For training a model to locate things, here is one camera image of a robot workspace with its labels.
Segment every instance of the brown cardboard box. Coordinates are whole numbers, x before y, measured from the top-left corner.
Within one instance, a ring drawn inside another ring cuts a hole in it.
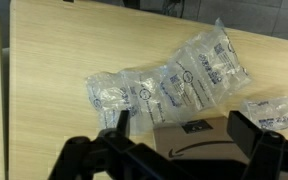
[[[248,158],[226,132],[227,118],[219,117],[154,129],[156,151],[167,159]]]

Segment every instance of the amazon logo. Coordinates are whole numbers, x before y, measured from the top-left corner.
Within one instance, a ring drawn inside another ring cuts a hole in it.
[[[196,147],[201,147],[201,146],[207,146],[207,145],[215,145],[215,144],[234,144],[233,141],[207,141],[207,142],[200,142],[200,143],[196,143],[196,144],[192,144],[192,145],[188,145],[182,149],[179,149],[175,152],[173,152],[173,149],[171,149],[168,152],[168,157],[169,158],[174,158],[174,157],[181,157],[184,155],[184,152],[192,149],[192,148],[196,148]]]

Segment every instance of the small black label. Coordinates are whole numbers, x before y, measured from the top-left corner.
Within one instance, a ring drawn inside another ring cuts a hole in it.
[[[213,129],[205,120],[190,121],[182,124],[182,128],[186,134],[196,133],[205,130]]]

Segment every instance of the plastic wrapping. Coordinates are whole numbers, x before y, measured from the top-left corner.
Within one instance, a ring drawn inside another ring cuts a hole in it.
[[[119,112],[127,109],[131,133],[137,134],[154,124],[188,121],[250,81],[217,20],[212,32],[188,40],[166,65],[149,71],[95,74],[87,79],[87,89],[99,111],[101,128],[115,127]]]
[[[240,111],[259,128],[288,128],[288,96],[260,101],[245,100]]]

